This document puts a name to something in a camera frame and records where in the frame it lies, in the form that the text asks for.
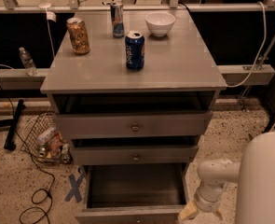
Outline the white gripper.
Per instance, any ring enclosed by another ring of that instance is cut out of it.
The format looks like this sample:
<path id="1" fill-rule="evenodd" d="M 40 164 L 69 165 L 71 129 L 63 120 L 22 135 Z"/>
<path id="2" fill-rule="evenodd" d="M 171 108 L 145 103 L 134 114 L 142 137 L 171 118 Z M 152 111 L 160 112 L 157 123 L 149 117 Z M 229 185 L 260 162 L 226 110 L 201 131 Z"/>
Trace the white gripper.
<path id="1" fill-rule="evenodd" d="M 180 211 L 178 219 L 185 221 L 194 219 L 198 214 L 199 210 L 206 213 L 214 212 L 214 214 L 223 220 L 223 216 L 220 210 L 221 197 L 217 193 L 202 194 L 199 189 L 194 194 L 194 201 L 189 201 L 186 206 Z"/>

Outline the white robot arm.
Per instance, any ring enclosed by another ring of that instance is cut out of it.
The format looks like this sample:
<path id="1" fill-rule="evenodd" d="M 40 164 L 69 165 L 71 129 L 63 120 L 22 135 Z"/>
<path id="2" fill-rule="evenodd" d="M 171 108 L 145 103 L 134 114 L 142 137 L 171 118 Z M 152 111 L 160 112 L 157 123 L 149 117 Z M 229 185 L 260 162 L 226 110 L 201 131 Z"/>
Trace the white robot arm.
<path id="1" fill-rule="evenodd" d="M 200 211 L 218 214 L 227 185 L 236 183 L 235 224 L 275 224 L 275 132 L 254 138 L 241 161 L 204 161 L 197 173 L 200 184 L 194 199 L 179 213 L 179 221 L 192 219 Z"/>

